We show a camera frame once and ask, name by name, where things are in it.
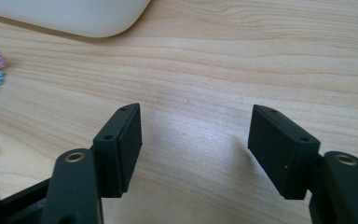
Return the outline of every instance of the white plastic container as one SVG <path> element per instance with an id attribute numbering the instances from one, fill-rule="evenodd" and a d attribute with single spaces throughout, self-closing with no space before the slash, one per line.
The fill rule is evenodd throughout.
<path id="1" fill-rule="evenodd" d="M 0 16 L 89 37 L 119 34 L 150 0 L 0 0 Z"/>

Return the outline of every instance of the round hole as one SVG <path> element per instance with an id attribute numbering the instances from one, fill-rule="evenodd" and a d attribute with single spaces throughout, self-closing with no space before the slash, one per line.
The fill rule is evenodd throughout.
<path id="1" fill-rule="evenodd" d="M 103 139 L 104 139 L 104 140 L 110 140 L 110 139 L 112 139 L 112 138 L 113 138 L 112 135 L 106 135 Z"/>
<path id="2" fill-rule="evenodd" d="M 83 158 L 85 158 L 86 155 L 83 152 L 74 152 L 70 155 L 68 155 L 65 160 L 67 162 L 76 162 L 76 161 L 81 161 L 83 160 Z"/>
<path id="3" fill-rule="evenodd" d="M 75 214 L 69 214 L 61 218 L 59 224 L 76 224 L 77 217 Z"/>
<path id="4" fill-rule="evenodd" d="M 310 140 L 307 137 L 300 137 L 302 142 L 309 142 Z"/>
<path id="5" fill-rule="evenodd" d="M 339 162 L 344 163 L 346 165 L 356 165 L 357 164 L 357 161 L 354 158 L 343 155 L 343 154 L 336 155 L 336 159 Z"/>

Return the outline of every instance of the wooden table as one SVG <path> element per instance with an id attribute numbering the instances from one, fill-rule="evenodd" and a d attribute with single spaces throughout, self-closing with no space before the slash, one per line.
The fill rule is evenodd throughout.
<path id="1" fill-rule="evenodd" d="M 1 198 L 135 102 L 144 145 L 105 223 L 310 223 L 247 149 L 254 104 L 358 156 L 358 1 L 155 0 L 102 39 L 0 18 L 0 50 Z"/>

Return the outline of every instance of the light wood tabletop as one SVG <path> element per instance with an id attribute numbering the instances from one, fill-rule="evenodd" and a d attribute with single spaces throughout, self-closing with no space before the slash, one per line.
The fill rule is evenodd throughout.
<path id="1" fill-rule="evenodd" d="M 105 223 L 311 223 L 247 149 L 253 105 L 358 157 L 358 1 L 154 0 L 101 39 L 0 18 L 0 50 L 1 199 L 132 103 L 144 145 Z"/>

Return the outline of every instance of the metal ring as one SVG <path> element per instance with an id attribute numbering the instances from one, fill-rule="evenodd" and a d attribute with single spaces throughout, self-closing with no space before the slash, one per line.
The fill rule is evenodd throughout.
<path id="1" fill-rule="evenodd" d="M 81 161 L 86 157 L 86 155 L 83 152 L 74 152 L 69 154 L 65 160 L 67 162 L 77 162 L 77 161 Z"/>
<path id="2" fill-rule="evenodd" d="M 357 165 L 357 161 L 354 158 L 346 156 L 344 154 L 336 155 L 336 159 L 339 162 L 344 163 L 346 165 Z"/>

